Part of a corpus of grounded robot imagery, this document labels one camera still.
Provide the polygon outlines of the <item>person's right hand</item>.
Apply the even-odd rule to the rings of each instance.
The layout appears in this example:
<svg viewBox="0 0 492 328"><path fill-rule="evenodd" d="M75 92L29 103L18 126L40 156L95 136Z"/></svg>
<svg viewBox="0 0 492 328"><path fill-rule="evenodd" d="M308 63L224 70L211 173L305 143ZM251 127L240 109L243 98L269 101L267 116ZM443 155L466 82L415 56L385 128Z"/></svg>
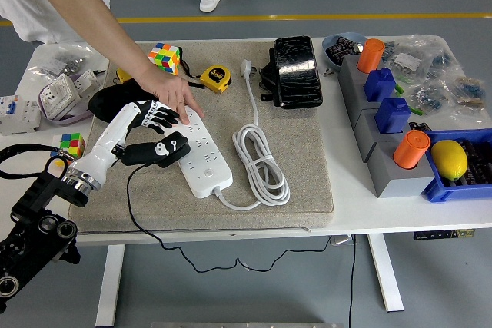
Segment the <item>person's right hand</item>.
<svg viewBox="0 0 492 328"><path fill-rule="evenodd" d="M150 65L141 76L135 79L145 91L153 94L162 104L175 111L183 124L189 123L186 107L190 107L200 118L204 117L204 112L195 100L188 82L177 75Z"/></svg>

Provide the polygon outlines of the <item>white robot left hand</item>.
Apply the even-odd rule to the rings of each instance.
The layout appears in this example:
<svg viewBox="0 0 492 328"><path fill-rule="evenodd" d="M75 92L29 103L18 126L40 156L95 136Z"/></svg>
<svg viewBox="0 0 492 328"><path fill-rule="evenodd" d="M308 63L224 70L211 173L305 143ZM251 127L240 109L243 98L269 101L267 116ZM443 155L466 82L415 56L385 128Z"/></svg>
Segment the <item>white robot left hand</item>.
<svg viewBox="0 0 492 328"><path fill-rule="evenodd" d="M158 142L125 144L131 129L146 127L158 134L178 123L178 114L158 101L137 101L126 104L112 119L95 145L80 159L72 162L63 181L73 186L99 190L106 182L108 169L121 161L126 166L157 164L167 167L185 155L191 148L188 139L175 131Z"/></svg>

